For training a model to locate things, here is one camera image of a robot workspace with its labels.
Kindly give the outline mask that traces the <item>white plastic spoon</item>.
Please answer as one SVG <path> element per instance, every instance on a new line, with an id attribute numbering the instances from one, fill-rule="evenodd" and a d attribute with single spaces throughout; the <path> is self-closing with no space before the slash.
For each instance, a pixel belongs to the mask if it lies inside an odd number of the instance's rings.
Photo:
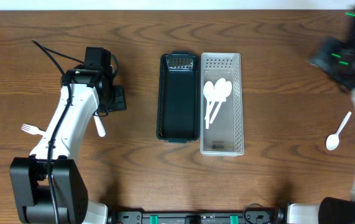
<path id="1" fill-rule="evenodd" d="M 210 118 L 210 124 L 213 123 L 215 118 L 218 115 L 221 105 L 226 101 L 226 98 L 232 92 L 232 83 L 230 81 L 226 81 L 224 78 L 220 78 L 214 87 L 214 95 L 213 95 L 213 103 L 218 102 L 216 109 L 213 111 L 213 114 Z"/>
<path id="2" fill-rule="evenodd" d="M 203 88 L 203 95 L 207 100 L 206 113 L 205 113 L 205 128 L 208 129 L 210 126 L 210 113 L 211 113 L 211 103 L 214 95 L 214 85 L 211 81 L 207 81 Z"/>
<path id="3" fill-rule="evenodd" d="M 94 115 L 94 121 L 95 121 L 95 125 L 96 125 L 96 129 L 98 132 L 99 137 L 105 137 L 106 135 L 106 130 L 104 128 L 103 122 L 101 120 L 101 118 L 98 115 Z"/>
<path id="4" fill-rule="evenodd" d="M 224 86 L 226 80 L 220 78 L 215 84 L 211 81 L 207 81 L 204 85 L 203 94 L 207 100 L 205 120 L 210 120 L 210 113 L 213 109 L 214 103 L 220 100 L 224 96 Z"/>
<path id="5" fill-rule="evenodd" d="M 338 146 L 339 146 L 339 135 L 342 132 L 342 130 L 344 129 L 345 125 L 347 124 L 347 122 L 349 121 L 350 117 L 351 117 L 352 112 L 349 111 L 347 113 L 347 115 L 344 117 L 344 119 L 342 120 L 341 124 L 339 125 L 339 128 L 337 129 L 337 131 L 334 134 L 330 134 L 327 138 L 326 138 L 326 148 L 329 151 L 333 151 L 335 150 Z"/>

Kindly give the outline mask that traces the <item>white plastic fork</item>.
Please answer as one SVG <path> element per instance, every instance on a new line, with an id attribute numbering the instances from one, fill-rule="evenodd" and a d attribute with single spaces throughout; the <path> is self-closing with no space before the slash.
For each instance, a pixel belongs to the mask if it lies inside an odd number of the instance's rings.
<path id="1" fill-rule="evenodd" d="M 21 127 L 21 130 L 25 131 L 31 135 L 41 135 L 41 136 L 45 135 L 45 131 L 39 129 L 36 126 L 30 125 L 30 124 L 23 124 Z"/>

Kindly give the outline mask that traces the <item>white plastic spoon top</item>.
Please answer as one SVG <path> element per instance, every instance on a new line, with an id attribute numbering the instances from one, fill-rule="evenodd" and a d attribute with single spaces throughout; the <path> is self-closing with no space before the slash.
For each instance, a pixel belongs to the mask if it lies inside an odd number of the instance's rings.
<path id="1" fill-rule="evenodd" d="M 211 103 L 214 95 L 214 85 L 211 81 L 207 81 L 203 88 L 203 95 L 207 100 L 206 113 L 205 113 L 205 128 L 208 129 L 210 126 L 210 113 L 211 113 Z"/>

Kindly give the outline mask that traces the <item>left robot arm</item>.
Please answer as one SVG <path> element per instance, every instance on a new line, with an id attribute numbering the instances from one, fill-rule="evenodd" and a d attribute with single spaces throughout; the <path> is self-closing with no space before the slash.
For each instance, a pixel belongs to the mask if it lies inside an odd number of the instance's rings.
<path id="1" fill-rule="evenodd" d="M 91 118 L 126 109 L 124 89 L 113 85 L 117 60 L 87 47 L 84 61 L 62 72 L 60 101 L 39 143 L 9 168 L 22 223 L 110 223 L 109 208 L 92 202 L 76 160 Z"/>

